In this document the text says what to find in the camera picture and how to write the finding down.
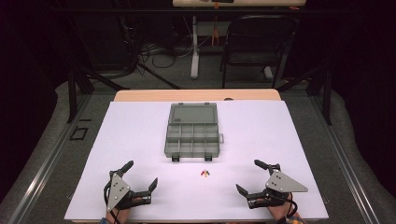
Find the white-legged wooden desk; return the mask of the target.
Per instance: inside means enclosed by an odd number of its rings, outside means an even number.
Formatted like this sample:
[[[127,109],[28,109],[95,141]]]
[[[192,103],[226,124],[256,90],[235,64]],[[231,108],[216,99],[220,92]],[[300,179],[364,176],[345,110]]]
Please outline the white-legged wooden desk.
[[[243,7],[303,7],[306,0],[173,0],[174,7],[181,7],[187,9],[224,9],[226,7],[235,7],[242,9]],[[213,33],[212,18],[209,21],[200,21],[196,16],[192,17],[191,28],[191,47],[192,47],[192,61],[191,61],[191,78],[196,79],[199,75],[199,44],[198,37],[211,37]],[[217,22],[219,38],[226,35],[226,29],[231,23],[230,20]]]

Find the black metal frame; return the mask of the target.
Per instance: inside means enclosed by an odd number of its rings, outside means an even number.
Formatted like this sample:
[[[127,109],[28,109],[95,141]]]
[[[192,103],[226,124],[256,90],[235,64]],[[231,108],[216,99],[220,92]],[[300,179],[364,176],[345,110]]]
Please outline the black metal frame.
[[[152,15],[187,15],[187,16],[219,16],[219,15],[264,15],[264,16],[292,16],[293,18],[304,17],[336,17],[342,18],[350,17],[351,11],[346,9],[271,9],[269,7],[235,7],[224,9],[212,9],[209,7],[173,7],[166,9],[159,8],[112,8],[112,9],[83,9],[83,8],[64,8],[51,7],[50,10],[55,15],[99,15],[99,16],[152,16]],[[300,83],[308,76],[322,78],[323,84],[323,100],[322,100],[322,116],[326,122],[331,125],[331,88],[332,76],[330,73],[331,67],[334,66],[337,54],[341,51],[343,35],[347,32],[340,32],[334,39],[335,45],[339,44],[333,51],[330,51],[326,58],[317,67],[312,68],[309,72],[300,75],[292,82],[284,84],[277,88],[278,91],[286,91],[292,86]],[[92,94],[93,86],[89,81],[88,75],[94,79],[99,80],[115,91],[122,91],[124,87],[110,79],[99,75],[93,70],[79,64],[75,56],[71,56],[69,61],[72,63],[72,68],[68,74],[68,92],[69,92],[69,108],[70,115],[68,123],[72,122],[78,114],[76,85],[81,84],[80,89],[84,94]]]

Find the orange-handled pliers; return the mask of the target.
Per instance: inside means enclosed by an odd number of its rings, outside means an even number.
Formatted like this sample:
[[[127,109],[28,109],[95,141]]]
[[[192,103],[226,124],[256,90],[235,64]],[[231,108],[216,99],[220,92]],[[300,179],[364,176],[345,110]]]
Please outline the orange-handled pliers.
[[[213,33],[212,33],[212,38],[211,38],[211,46],[212,47],[215,47],[219,44],[219,33],[218,33],[217,22],[218,22],[218,17],[215,16],[214,21],[213,21]]]

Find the aluminium floor rail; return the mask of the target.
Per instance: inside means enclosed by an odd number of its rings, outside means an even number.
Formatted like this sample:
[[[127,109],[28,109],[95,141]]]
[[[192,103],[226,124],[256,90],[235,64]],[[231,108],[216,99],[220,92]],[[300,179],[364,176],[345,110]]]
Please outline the aluminium floor rail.
[[[361,216],[364,219],[365,224],[380,224],[379,219],[367,197],[367,194],[364,191],[361,182],[359,181],[353,167],[351,166],[351,163],[347,158],[347,154],[345,153],[341,142],[336,136],[333,127],[322,115],[320,100],[317,97],[310,97],[310,102],[315,108],[315,111],[318,114],[327,135],[330,137],[334,157],[337,160],[337,163],[341,169],[341,172],[343,173],[354,201],[361,212]]]
[[[67,122],[70,102],[65,95],[58,97],[49,124],[41,135],[35,150],[7,197],[0,204],[0,210],[7,211],[6,224],[24,224],[26,222],[64,152],[64,144],[77,127],[79,117],[91,98],[89,94],[79,96],[78,112],[70,122]]]

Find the black folding chair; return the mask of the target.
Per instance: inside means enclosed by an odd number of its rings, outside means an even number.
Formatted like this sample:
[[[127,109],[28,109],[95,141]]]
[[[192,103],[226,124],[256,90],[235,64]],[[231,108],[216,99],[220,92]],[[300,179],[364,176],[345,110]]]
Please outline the black folding chair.
[[[274,67],[276,86],[285,49],[297,30],[297,21],[288,16],[246,15],[232,21],[227,29],[220,71],[225,88],[228,66]]]

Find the person's left hand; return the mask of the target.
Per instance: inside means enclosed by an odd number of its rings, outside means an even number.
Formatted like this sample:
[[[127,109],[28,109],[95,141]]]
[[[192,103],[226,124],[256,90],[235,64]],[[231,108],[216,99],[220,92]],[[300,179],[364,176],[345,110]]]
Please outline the person's left hand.
[[[130,209],[118,210],[114,208],[106,213],[106,224],[125,224],[131,213]]]

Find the grey plastic compartment box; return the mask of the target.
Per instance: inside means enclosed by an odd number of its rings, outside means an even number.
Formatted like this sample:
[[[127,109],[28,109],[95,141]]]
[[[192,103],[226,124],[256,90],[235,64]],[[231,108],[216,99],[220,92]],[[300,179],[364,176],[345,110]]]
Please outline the grey plastic compartment box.
[[[212,161],[219,156],[221,143],[216,103],[171,104],[164,145],[167,158]]]

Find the person's right hand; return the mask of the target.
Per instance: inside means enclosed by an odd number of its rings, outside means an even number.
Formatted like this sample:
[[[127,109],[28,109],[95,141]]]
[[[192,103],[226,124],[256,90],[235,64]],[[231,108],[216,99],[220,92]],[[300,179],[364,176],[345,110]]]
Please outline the person's right hand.
[[[284,202],[283,205],[268,207],[270,214],[272,215],[273,219],[276,222],[280,220],[282,217],[293,216],[291,213],[292,213],[292,209],[294,208],[294,205],[290,202],[291,199],[292,199],[292,195],[290,194],[288,196],[288,201]]]

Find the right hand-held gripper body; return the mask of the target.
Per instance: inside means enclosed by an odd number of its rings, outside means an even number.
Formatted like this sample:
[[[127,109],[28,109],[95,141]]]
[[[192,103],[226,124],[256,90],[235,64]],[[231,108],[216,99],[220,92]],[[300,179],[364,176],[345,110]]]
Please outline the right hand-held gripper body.
[[[308,192],[308,188],[280,170],[279,164],[268,164],[270,174],[262,192],[248,194],[250,209],[258,207],[280,206],[293,192]]]

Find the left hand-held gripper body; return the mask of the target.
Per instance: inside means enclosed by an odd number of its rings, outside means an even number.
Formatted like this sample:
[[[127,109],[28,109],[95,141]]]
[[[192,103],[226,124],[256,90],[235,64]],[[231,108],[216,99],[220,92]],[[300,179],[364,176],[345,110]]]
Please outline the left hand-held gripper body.
[[[109,173],[110,179],[104,188],[107,212],[112,211],[114,208],[125,210],[140,205],[151,204],[152,192],[149,190],[131,190],[131,187],[122,179],[123,175],[120,169]]]

